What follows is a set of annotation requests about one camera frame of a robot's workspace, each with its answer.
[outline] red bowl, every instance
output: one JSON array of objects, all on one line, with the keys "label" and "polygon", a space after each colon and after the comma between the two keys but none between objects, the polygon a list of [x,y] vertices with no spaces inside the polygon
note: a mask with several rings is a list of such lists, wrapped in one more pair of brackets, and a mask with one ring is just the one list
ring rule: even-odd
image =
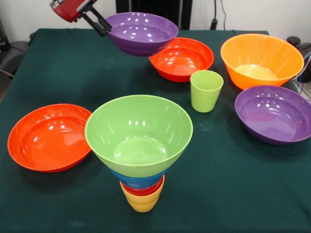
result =
[{"label": "red bowl", "polygon": [[149,57],[149,60],[164,78],[176,83],[187,83],[194,72],[210,68],[214,54],[202,42],[176,37],[160,53]]},{"label": "red bowl", "polygon": [[39,172],[64,171],[91,151],[84,129],[91,112],[72,104],[53,104],[25,115],[10,132],[12,159]]},{"label": "red bowl", "polygon": [[157,182],[155,183],[154,185],[148,187],[148,188],[131,188],[131,187],[128,187],[126,186],[125,184],[121,183],[124,187],[124,189],[126,191],[128,191],[129,193],[133,194],[133,195],[136,195],[136,196],[147,196],[147,195],[150,195],[152,193],[154,193],[155,191],[158,190],[158,188],[162,185],[163,183],[163,177]]}]

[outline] blue bowl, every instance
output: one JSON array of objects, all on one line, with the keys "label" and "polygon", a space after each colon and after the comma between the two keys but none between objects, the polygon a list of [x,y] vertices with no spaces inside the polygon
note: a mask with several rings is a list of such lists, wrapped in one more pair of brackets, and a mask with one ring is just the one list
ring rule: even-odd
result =
[{"label": "blue bowl", "polygon": [[155,183],[157,183],[161,177],[168,171],[168,169],[162,171],[161,173],[154,175],[154,176],[149,176],[149,177],[144,177],[144,178],[134,178],[134,177],[128,177],[128,176],[123,176],[119,173],[116,173],[114,170],[109,170],[126,186],[130,188],[148,188]]}]

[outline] green tablecloth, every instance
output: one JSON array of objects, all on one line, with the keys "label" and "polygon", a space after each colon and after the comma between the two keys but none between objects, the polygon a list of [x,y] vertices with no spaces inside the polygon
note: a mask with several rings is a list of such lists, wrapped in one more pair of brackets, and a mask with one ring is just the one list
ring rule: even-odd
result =
[{"label": "green tablecloth", "polygon": [[[0,104],[0,232],[310,232],[311,141],[272,146],[240,124],[240,90],[220,57],[222,43],[238,33],[246,32],[180,32],[212,48],[211,69],[225,79],[215,109],[201,114],[191,107],[190,84],[165,80],[148,58],[123,54],[93,30],[39,30]],[[94,111],[130,94],[173,100],[194,124],[152,211],[135,212],[93,153],[55,174],[24,169],[9,156],[9,132],[30,111],[54,103]]]}]

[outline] plastic bowl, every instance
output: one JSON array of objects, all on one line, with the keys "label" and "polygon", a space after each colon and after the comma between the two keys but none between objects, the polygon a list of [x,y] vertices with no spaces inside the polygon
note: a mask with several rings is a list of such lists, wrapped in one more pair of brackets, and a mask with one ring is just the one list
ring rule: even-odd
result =
[{"label": "plastic bowl", "polygon": [[147,196],[155,192],[162,185],[163,177],[164,176],[162,176],[162,178],[158,182],[156,182],[154,185],[147,187],[147,188],[131,188],[131,187],[126,186],[124,183],[122,183],[122,185],[126,189],[126,191],[128,191],[129,193],[133,195]]},{"label": "plastic bowl", "polygon": [[263,142],[285,145],[311,136],[311,104],[289,89],[251,87],[237,96],[235,109],[245,128]]},{"label": "plastic bowl", "polygon": [[164,78],[172,82],[186,83],[194,72],[210,68],[214,62],[214,54],[202,42],[177,37],[163,51],[149,57],[149,60]]},{"label": "plastic bowl", "polygon": [[221,57],[232,82],[242,90],[258,85],[281,86],[304,66],[294,46],[263,34],[228,39],[221,48]]},{"label": "plastic bowl", "polygon": [[156,184],[161,179],[161,177],[167,172],[168,169],[154,176],[149,176],[149,177],[144,177],[144,178],[134,178],[134,177],[123,176],[121,174],[116,173],[115,171],[111,169],[109,170],[126,186],[130,188],[143,189],[143,188],[148,188]]},{"label": "plastic bowl", "polygon": [[158,96],[131,95],[96,109],[86,123],[86,140],[98,158],[128,177],[149,177],[168,169],[193,133],[188,113]]},{"label": "plastic bowl", "polygon": [[91,151],[84,130],[91,112],[72,104],[53,104],[25,115],[10,132],[8,150],[24,168],[39,172],[64,171]]},{"label": "plastic bowl", "polygon": [[125,12],[106,19],[112,26],[108,37],[121,51],[152,56],[163,50],[178,34],[177,26],[153,14]]}]

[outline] purple bowl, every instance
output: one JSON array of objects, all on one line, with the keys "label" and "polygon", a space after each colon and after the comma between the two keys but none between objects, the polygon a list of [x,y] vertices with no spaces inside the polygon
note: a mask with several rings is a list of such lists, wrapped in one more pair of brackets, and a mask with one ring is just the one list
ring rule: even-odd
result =
[{"label": "purple bowl", "polygon": [[108,37],[121,51],[134,56],[161,52],[178,34],[177,26],[166,18],[125,12],[106,19],[112,26]]},{"label": "purple bowl", "polygon": [[311,104],[284,87],[248,88],[237,96],[235,110],[244,127],[263,142],[285,145],[311,136]]}]

